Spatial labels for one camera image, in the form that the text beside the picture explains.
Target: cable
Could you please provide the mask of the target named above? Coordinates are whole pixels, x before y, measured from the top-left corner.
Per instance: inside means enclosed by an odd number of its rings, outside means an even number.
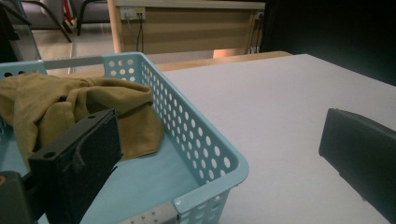
[[[141,34],[142,35],[142,53],[144,53],[145,52],[145,42],[144,42],[144,36],[143,36],[143,16],[142,16],[142,13],[137,13],[137,16],[139,17],[140,27],[139,27],[139,33],[137,34],[136,51],[139,51],[139,42],[140,42],[140,34]]]
[[[260,21],[259,21],[259,25],[257,27],[257,38],[256,38],[256,46],[255,46],[255,53],[259,53],[258,47],[259,47],[259,37],[260,37],[260,28],[262,27],[262,23],[264,22],[264,16],[261,15],[260,16]]]

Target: plastic basket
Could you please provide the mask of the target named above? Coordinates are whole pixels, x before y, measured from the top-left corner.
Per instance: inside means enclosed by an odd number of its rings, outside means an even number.
[[[167,202],[177,223],[217,223],[230,189],[248,176],[248,163],[144,54],[1,63],[0,78],[100,63],[105,77],[151,88],[165,135],[157,153],[117,164],[81,223],[117,223]],[[12,128],[0,120],[0,170],[25,175],[19,153]]]

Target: towel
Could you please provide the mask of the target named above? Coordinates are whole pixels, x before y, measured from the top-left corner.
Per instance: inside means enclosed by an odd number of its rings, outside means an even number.
[[[0,117],[27,159],[91,113],[117,111],[123,160],[158,150],[163,126],[150,88],[116,78],[21,74],[0,80]]]

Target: black device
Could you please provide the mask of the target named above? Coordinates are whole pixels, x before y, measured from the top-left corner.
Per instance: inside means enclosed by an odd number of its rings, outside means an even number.
[[[389,222],[396,223],[396,132],[364,116],[331,108],[319,155]]]
[[[79,121],[29,158],[31,172],[0,173],[0,222],[79,223],[122,156],[116,111]]]

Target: power cord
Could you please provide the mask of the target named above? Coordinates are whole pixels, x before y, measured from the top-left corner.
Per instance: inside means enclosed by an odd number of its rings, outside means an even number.
[[[254,37],[253,37],[254,33],[257,34],[256,45],[254,46],[254,49],[251,46],[249,48],[250,54],[259,53],[260,28],[262,27],[263,22],[264,22],[264,16],[261,14],[260,17],[258,18],[258,22],[256,22],[256,27],[254,28],[255,31],[253,32],[253,34],[251,35],[251,38],[250,38],[250,44],[251,44],[251,43],[253,43],[253,40],[254,40]]]
[[[139,51],[139,42],[140,42],[140,36],[142,35],[142,53],[145,52],[145,42],[144,42],[144,36],[143,36],[143,15],[142,13],[137,13],[137,17],[139,17],[139,33],[137,34],[137,41],[136,41],[136,51]]]

